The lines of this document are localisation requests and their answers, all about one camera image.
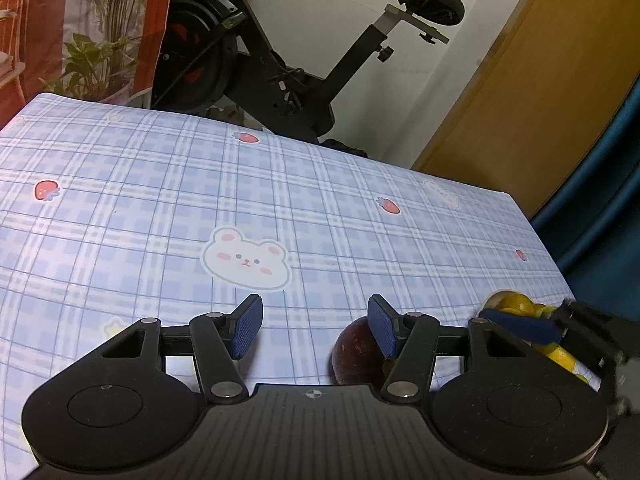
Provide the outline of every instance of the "bear face print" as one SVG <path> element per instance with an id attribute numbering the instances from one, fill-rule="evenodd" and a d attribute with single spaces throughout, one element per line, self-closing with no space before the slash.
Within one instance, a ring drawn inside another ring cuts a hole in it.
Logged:
<path id="1" fill-rule="evenodd" d="M 431 197 L 435 197 L 441 203 L 444 203 L 451 209 L 458 209 L 460 207 L 460 201 L 455 193 L 450 192 L 441 186 L 436 180 L 427 179 L 424 181 L 424 187 L 428 190 L 428 194 Z"/>
<path id="2" fill-rule="evenodd" d="M 248 290 L 278 290 L 289 283 L 286 250 L 277 242 L 245 240 L 231 227 L 217 229 L 200 261 L 211 275 Z"/>

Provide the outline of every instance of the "lemon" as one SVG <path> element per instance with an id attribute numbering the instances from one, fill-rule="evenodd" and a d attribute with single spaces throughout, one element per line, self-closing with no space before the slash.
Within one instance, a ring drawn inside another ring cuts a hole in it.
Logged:
<path id="1" fill-rule="evenodd" d="M 504 298 L 500 300 L 498 310 L 507 311 L 510 314 L 515 314 L 513 310 L 517 310 L 520 316 L 535 316 L 535 310 L 533 308 L 533 302 L 527 298 L 524 294 L 519 292 L 510 292 Z"/>
<path id="2" fill-rule="evenodd" d="M 574 371 L 575 357 L 556 343 L 540 346 L 535 345 L 535 348 L 565 370 L 570 372 Z"/>
<path id="3" fill-rule="evenodd" d="M 539 308 L 536 310 L 536 317 L 543 317 L 546 319 L 551 316 L 555 309 L 556 308 L 554 306 L 543 305 L 543 308 Z"/>
<path id="4" fill-rule="evenodd" d="M 543 308 L 545 308 L 545 307 L 546 307 L 546 305 L 543 305 L 542 303 L 534 303 L 534 304 L 533 304 L 533 311 L 534 311 L 534 313 L 535 313 L 535 316 L 536 316 L 536 317 L 540 317 L 540 316 L 538 315 L 538 311 L 539 311 L 539 310 L 542 310 L 542 309 L 543 309 Z"/>

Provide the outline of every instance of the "wooden door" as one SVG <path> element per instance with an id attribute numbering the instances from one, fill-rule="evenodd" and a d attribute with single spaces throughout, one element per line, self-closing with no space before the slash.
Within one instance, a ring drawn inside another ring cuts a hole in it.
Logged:
<path id="1" fill-rule="evenodd" d="M 640 72 L 640 0 L 522 0 L 414 164 L 510 193 L 532 216 Z"/>

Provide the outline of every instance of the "blue plaid fabric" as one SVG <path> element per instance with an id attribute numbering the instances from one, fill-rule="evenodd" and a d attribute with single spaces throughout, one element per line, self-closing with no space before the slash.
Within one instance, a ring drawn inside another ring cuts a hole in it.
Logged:
<path id="1" fill-rule="evenodd" d="M 44 180 L 59 194 L 36 200 Z M 247 290 L 208 273 L 200 253 L 221 226 L 286 248 L 286 285 Z M 497 289 L 546 304 L 571 295 L 506 194 L 230 124 L 51 94 L 0 133 L 0 246 L 7 479 L 34 465 L 20 431 L 27 396 L 141 317 L 182 324 L 258 292 L 264 322 L 241 362 L 248 385 L 323 384 L 335 339 L 372 294 L 455 325 Z M 197 387 L 190 360 L 168 369 Z M 439 358 L 434 386 L 458 369 Z"/>

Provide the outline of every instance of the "bike seat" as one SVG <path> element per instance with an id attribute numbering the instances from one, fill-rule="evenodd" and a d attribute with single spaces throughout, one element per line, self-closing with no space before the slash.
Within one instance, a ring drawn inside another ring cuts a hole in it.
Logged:
<path id="1" fill-rule="evenodd" d="M 465 6 L 460 0 L 398 0 L 407 12 L 439 25 L 457 25 L 465 15 Z"/>

